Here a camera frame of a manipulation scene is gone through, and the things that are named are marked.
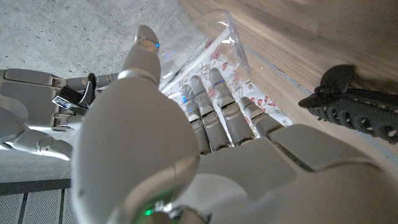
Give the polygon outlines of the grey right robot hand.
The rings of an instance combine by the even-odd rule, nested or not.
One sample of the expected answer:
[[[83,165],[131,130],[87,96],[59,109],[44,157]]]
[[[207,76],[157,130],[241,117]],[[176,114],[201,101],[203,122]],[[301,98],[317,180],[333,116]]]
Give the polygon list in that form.
[[[117,75],[61,78],[47,72],[1,70],[1,148],[70,160],[73,147],[54,134],[79,130],[95,98]]]

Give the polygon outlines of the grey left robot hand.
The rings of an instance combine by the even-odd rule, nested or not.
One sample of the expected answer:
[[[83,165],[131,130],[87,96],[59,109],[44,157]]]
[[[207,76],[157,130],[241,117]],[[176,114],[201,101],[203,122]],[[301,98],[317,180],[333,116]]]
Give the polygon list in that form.
[[[159,41],[140,26],[121,73],[89,108],[72,155],[82,223],[396,223],[397,174],[259,109],[261,137],[205,156],[159,91]]]

